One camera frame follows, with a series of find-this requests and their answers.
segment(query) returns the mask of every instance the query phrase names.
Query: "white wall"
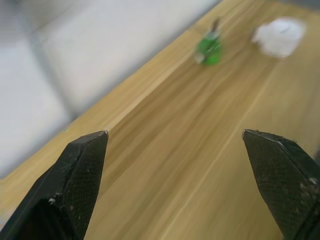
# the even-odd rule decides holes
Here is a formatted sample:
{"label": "white wall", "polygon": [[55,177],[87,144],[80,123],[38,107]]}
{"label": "white wall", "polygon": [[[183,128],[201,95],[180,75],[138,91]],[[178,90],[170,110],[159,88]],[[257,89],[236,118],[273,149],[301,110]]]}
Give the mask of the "white wall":
{"label": "white wall", "polygon": [[15,11],[0,1],[0,178],[69,121],[46,81]]}
{"label": "white wall", "polygon": [[40,39],[37,48],[48,56],[57,84],[80,114],[217,2],[24,0],[32,27],[21,31],[8,4],[0,1],[6,13],[0,31],[9,25],[11,32],[1,36],[12,35],[14,42],[0,42],[0,177],[70,121],[26,35]]}

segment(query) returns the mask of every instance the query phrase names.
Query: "white cloth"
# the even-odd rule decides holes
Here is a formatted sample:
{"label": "white cloth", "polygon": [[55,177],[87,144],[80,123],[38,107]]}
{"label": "white cloth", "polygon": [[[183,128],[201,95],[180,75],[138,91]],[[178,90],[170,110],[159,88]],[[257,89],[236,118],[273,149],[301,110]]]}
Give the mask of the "white cloth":
{"label": "white cloth", "polygon": [[260,26],[255,31],[252,42],[259,44],[264,54],[285,58],[295,51],[305,31],[303,22],[291,17],[281,17]]}

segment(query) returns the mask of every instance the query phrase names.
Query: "wood grain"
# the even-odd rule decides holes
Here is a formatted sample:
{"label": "wood grain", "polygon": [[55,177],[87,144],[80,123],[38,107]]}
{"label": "wood grain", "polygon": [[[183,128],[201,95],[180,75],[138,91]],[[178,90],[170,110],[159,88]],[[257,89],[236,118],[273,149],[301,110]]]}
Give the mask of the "wood grain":
{"label": "wood grain", "polygon": [[[195,64],[209,23],[222,17],[223,58]],[[307,32],[285,60],[250,43],[254,27],[280,16]],[[224,0],[3,181],[14,209],[66,144],[98,130],[110,140],[86,239],[278,240],[256,186],[243,128],[320,144],[320,16],[263,0]]]}

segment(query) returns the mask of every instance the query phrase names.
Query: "green object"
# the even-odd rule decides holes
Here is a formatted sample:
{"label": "green object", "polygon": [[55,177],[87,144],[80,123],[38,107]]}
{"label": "green object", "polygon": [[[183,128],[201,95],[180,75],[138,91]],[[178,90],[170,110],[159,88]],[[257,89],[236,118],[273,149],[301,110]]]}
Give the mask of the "green object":
{"label": "green object", "polygon": [[217,31],[219,19],[213,23],[212,29],[204,36],[196,48],[195,60],[199,64],[213,65],[220,61],[221,43]]}

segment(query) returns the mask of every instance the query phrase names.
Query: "table surface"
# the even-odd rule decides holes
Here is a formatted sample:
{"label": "table surface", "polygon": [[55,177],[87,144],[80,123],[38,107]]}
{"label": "table surface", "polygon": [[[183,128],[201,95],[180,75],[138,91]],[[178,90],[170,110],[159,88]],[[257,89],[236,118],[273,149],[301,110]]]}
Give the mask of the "table surface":
{"label": "table surface", "polygon": [[[221,16],[223,58],[197,65],[195,45]],[[250,43],[280,16],[307,24],[285,60]],[[14,210],[67,143],[108,130],[87,240],[270,240],[281,233],[261,198],[244,128],[320,144],[320,16],[264,0],[223,0],[2,181]]]}

